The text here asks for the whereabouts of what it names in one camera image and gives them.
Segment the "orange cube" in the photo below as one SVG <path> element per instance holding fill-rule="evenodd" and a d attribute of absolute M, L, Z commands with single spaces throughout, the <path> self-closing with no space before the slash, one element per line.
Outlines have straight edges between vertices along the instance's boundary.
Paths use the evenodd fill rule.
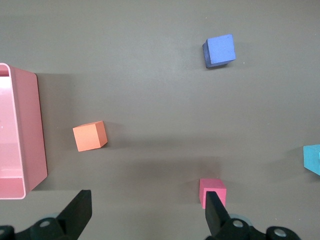
<path fill-rule="evenodd" d="M 79 152 L 99 149 L 108 142 L 103 121 L 76 126 L 73 133 Z"/>

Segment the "pink cube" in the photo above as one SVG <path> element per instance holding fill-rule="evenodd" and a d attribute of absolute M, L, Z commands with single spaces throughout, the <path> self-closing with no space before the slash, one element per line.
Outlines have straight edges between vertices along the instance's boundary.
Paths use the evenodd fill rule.
<path fill-rule="evenodd" d="M 227 188 L 220 179 L 200 179 L 199 198 L 203 209 L 206 208 L 207 192 L 216 192 L 223 206 L 226 206 Z"/>
<path fill-rule="evenodd" d="M 23 199 L 47 175 L 37 76 L 0 63 L 0 199 Z"/>

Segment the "cyan cube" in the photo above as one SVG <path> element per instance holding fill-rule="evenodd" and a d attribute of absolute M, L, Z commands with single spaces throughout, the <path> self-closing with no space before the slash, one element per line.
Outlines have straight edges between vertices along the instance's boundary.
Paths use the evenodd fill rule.
<path fill-rule="evenodd" d="M 320 175 L 320 145 L 303 147 L 304 167 Z"/>
<path fill-rule="evenodd" d="M 232 34 L 208 38 L 202 48 L 207 68 L 225 65 L 236 59 Z"/>

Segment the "cube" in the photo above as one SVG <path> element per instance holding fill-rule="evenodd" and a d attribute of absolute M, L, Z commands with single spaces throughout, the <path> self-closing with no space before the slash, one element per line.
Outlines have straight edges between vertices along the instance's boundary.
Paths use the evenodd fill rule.
<path fill-rule="evenodd" d="M 320 175 L 320 145 L 309 145 L 303 147 L 304 167 Z"/>
<path fill-rule="evenodd" d="M 0 199 L 23 199 L 47 176 L 37 76 L 0 63 Z"/>
<path fill-rule="evenodd" d="M 73 133 L 79 152 L 99 149 L 108 142 L 103 121 L 76 126 Z"/>
<path fill-rule="evenodd" d="M 207 68 L 225 65 L 236 59 L 232 34 L 208 38 L 202 48 Z"/>
<path fill-rule="evenodd" d="M 220 179 L 201 178 L 199 187 L 199 198 L 203 209 L 206 209 L 207 192 L 216 192 L 223 206 L 226 206 L 227 188 Z"/>

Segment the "pink plastic container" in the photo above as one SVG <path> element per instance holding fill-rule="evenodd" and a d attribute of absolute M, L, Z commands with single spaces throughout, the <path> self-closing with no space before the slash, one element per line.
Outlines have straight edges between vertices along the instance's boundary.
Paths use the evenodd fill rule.
<path fill-rule="evenodd" d="M 47 176 L 37 76 L 0 63 L 0 199 L 23 199 Z"/>

